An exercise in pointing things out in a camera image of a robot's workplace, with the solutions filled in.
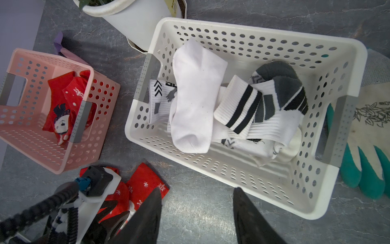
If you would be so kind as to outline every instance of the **gardening glove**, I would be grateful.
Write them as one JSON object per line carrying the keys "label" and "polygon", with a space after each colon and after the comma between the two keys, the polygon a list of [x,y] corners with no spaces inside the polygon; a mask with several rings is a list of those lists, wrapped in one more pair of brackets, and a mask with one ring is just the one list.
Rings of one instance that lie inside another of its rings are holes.
{"label": "gardening glove", "polygon": [[[340,174],[346,185],[359,185],[366,196],[378,199],[383,192],[390,196],[390,60],[372,50],[368,54]],[[327,111],[329,129],[334,107]]]}

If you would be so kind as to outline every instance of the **gray and white sock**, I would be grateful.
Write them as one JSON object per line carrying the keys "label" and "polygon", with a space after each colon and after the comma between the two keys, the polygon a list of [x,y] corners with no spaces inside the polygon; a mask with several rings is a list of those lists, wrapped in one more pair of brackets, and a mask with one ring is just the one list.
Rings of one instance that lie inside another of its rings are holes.
{"label": "gray and white sock", "polygon": [[286,76],[293,79],[298,79],[295,70],[283,61],[274,61],[269,64],[260,66],[249,78],[249,84],[257,84],[272,80],[275,76]]}
{"label": "gray and white sock", "polygon": [[262,100],[247,139],[269,139],[287,146],[308,110],[302,83],[289,77],[274,77],[252,87],[262,92]]}
{"label": "gray and white sock", "polygon": [[149,118],[148,123],[168,121],[171,102],[177,92],[177,86],[170,82],[149,81]]}

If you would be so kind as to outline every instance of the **gray marble countertop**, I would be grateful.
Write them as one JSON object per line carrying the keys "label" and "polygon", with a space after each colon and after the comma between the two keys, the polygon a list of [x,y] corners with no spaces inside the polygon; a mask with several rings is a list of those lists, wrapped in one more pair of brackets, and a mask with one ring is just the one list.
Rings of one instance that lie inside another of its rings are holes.
{"label": "gray marble countertop", "polygon": [[[187,0],[188,18],[351,37],[390,57],[390,3],[387,0]],[[99,164],[116,166],[128,180],[148,162],[170,186],[164,198],[158,243],[237,243],[233,188],[128,141],[124,126],[145,56],[102,18],[80,12],[71,0],[48,0],[34,50],[53,53],[53,39],[108,78],[121,84]],[[59,176],[8,146],[0,171],[0,218],[50,196],[79,170]],[[390,199],[365,197],[338,179],[327,213],[309,221],[250,196],[287,243],[390,243]],[[25,231],[34,238],[39,222]]]}

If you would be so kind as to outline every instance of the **black cable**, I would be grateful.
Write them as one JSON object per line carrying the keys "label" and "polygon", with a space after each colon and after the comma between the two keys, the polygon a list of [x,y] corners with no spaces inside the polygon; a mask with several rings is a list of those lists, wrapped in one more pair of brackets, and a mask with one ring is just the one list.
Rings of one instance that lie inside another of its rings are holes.
{"label": "black cable", "polygon": [[25,227],[32,225],[58,209],[61,205],[73,199],[78,194],[78,190],[79,187],[76,182],[68,182],[62,190],[51,197],[24,210],[21,214],[16,214],[0,222],[0,242],[14,236],[16,232],[22,231]]}
{"label": "black cable", "polygon": [[68,244],[76,244],[78,231],[78,208],[70,208],[68,211]]}

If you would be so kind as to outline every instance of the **gray basket handle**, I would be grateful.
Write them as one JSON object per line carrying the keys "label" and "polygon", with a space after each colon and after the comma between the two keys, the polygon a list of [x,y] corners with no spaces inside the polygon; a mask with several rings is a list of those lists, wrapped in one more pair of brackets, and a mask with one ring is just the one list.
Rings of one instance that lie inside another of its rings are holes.
{"label": "gray basket handle", "polygon": [[83,133],[85,130],[85,125],[87,124],[89,112],[91,111],[92,103],[87,101],[82,101],[80,109],[78,110],[76,121],[73,126],[71,138],[69,139],[72,143],[81,142]]}
{"label": "gray basket handle", "polygon": [[6,73],[3,82],[0,86],[0,105],[7,105],[9,94],[11,93],[12,85],[14,84],[15,75]]}
{"label": "gray basket handle", "polygon": [[340,167],[358,98],[345,95],[337,99],[322,162]]}
{"label": "gray basket handle", "polygon": [[135,89],[134,99],[143,102],[149,85],[149,80],[152,75],[152,68],[156,62],[156,57],[148,53],[145,58],[144,66],[142,67],[140,79],[138,80],[137,88]]}

